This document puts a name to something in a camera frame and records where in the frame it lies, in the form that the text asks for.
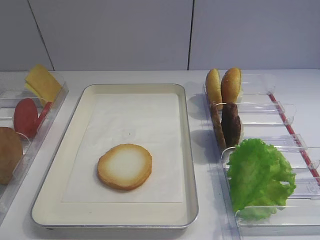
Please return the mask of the green lettuce leaf in rack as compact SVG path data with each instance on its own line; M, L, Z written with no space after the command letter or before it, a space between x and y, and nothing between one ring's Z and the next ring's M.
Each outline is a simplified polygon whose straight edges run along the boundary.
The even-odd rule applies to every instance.
M246 221L275 214L296 188L290 163L276 147L259 138L245 139L237 145L228 165L232 208Z

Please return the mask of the toasted bread slice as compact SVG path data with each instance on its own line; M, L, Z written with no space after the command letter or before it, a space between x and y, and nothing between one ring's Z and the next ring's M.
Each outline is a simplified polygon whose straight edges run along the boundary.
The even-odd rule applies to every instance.
M152 156L137 144L119 144L97 163L98 179L106 186L122 191L131 191L149 178L152 173Z

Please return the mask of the white paper liner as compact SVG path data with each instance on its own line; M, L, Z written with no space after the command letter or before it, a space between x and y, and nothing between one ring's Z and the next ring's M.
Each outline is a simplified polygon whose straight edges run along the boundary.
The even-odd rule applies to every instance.
M68 127L76 152L64 202L180 203L183 200L182 140L174 93L96 94L78 106ZM152 172L140 187L120 191L97 177L99 158L120 144L144 147Z

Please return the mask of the clear left ingredient rack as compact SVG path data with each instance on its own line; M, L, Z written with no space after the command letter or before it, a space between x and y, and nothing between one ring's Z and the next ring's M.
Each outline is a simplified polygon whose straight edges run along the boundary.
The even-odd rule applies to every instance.
M50 110L37 130L35 138L28 139L22 137L23 154L22 159L13 170L13 177L8 185L0 186L0 216L4 217L29 171L48 131L50 130L68 92L68 86L63 76L57 71L52 71L53 77L62 85L62 89L57 94ZM25 85L26 72L4 71L0 73L0 125L2 127L14 127L14 111L16 105L24 98L31 98L38 113L41 113L43 106L40 98L28 90Z

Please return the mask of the red tomato slice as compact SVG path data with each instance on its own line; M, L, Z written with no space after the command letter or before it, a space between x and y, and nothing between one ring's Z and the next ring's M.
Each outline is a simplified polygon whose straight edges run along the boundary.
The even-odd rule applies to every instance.
M37 133L36 120L38 111L31 98L25 98L16 105L13 115L13 126L17 133L32 139Z
M47 113L50 111L52 104L53 104L53 103L50 102L50 101L48 101L48 102L45 104L43 110L41 111L39 117L37 118L37 120L36 120L36 122L35 122L35 126L36 126L36 129L37 129L37 130L39 129L39 127L40 127L41 124L43 123L43 121L44 121Z

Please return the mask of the red tomato slice left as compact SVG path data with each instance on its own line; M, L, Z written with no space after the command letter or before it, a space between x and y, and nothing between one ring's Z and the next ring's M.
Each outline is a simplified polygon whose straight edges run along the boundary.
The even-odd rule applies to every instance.
M13 115L13 126L17 133L32 139L37 133L36 120L38 111L31 98L25 98L16 105Z

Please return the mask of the golden bun slice left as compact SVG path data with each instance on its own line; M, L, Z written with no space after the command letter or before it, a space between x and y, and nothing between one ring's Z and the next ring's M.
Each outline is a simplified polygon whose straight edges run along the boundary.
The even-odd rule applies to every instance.
M215 103L219 111L222 110L222 94L219 71L216 68L211 69L205 80L205 88L210 104Z

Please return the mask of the yellow cheese slice back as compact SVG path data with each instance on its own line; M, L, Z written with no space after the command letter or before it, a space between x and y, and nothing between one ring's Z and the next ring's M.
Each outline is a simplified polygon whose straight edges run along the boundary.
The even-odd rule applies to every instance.
M24 87L27 88L29 91L31 91L34 95L36 95L38 97L38 99L40 100L41 105L44 107L47 103L47 101L42 98L40 96L40 94L31 86L29 85L27 82L24 84Z

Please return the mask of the brown bun left rack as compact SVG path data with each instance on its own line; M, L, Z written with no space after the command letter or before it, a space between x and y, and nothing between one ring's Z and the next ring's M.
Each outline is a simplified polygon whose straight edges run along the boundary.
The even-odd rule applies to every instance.
M0 184L7 185L23 155L20 136L10 127L0 128Z

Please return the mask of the thin brown meat patty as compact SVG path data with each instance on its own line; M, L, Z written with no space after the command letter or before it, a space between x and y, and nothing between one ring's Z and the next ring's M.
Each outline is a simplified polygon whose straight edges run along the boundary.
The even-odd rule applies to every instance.
M211 111L211 120L213 123L213 130L215 134L215 138L218 144L219 151L222 153L227 147L225 142L225 137L222 129L222 125L220 122L220 117L218 113L218 108L216 106L216 103L213 101L210 105L210 111Z

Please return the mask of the yellow cheese slice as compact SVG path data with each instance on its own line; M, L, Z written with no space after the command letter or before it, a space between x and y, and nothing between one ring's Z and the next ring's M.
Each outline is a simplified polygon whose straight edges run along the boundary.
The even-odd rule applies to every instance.
M25 83L31 85L47 102L54 102L62 85L42 65L36 64L25 78Z
M36 95L38 97L38 99L40 100L41 105L44 107L47 103L47 101L42 98L40 96L40 94L31 86L29 85L27 82L24 84L24 87L27 88L29 91L31 91L34 95Z

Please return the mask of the red tomato slice right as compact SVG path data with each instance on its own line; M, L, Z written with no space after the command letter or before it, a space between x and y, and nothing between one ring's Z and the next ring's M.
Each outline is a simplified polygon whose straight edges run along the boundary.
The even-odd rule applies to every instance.
M45 104L43 110L41 111L39 117L37 118L37 120L36 120L36 122L35 122L35 126L36 126L36 129L37 129L37 130L39 129L39 127L40 127L41 124L43 123L43 121L44 121L47 113L50 111L52 104L53 104L53 103L50 102L50 101L48 101L48 102Z

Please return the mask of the cream metal tray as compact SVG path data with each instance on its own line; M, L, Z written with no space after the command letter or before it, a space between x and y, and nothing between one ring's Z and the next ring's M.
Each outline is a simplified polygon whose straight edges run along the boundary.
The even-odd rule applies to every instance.
M151 157L151 174L133 190L98 178L111 148L135 144ZM185 89L179 84L92 84L73 111L34 201L45 228L176 228L198 216Z

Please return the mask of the golden bun slice right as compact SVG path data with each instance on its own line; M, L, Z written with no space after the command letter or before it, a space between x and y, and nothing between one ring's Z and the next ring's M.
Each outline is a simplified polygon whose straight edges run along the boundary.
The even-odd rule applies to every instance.
M240 68L228 69L221 80L221 96L223 103L235 103L238 99L242 84Z

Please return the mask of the clear right ingredient rack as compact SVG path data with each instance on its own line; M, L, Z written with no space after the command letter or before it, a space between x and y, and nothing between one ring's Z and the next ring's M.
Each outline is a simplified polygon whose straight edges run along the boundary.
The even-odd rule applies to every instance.
M231 206L229 157L234 146L222 144L222 134L211 119L208 96L203 97L205 128L211 142L208 158L216 176L212 184L218 192L218 213L222 238L241 240L245 236L318 235L320 232L320 149L307 146L292 128L296 107L274 96L272 75L245 74L236 101L241 121L240 140L258 139L274 146L290 163L295 174L295 190L285 205L250 205L233 211Z

